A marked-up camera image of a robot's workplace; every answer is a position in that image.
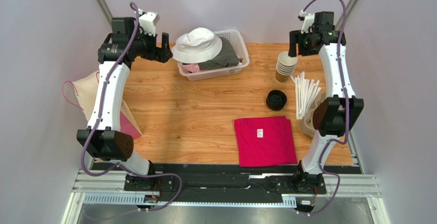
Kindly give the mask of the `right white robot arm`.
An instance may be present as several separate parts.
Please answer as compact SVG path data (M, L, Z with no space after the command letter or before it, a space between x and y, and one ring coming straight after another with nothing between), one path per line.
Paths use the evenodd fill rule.
M322 61L326 98L313 113L315 134L309 151L299 162L294 179L301 186L319 186L323 167L334 144L345 144L350 129L364 108L364 101L353 91L345 61L346 39L333 24L333 12L308 13L298 16L301 30L289 33L288 56L318 55Z

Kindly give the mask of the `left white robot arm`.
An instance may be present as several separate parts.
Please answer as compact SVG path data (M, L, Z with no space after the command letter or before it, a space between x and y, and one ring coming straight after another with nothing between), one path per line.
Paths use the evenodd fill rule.
M86 129L78 130L76 139L83 146L81 157L111 161L134 176L155 173L153 163L134 149L134 139L121 131L123 91L132 63L137 57L166 63L172 58L168 33L162 34L156 46L156 24L159 16L148 11L138 19L114 17L112 32L98 50L99 74L95 105Z

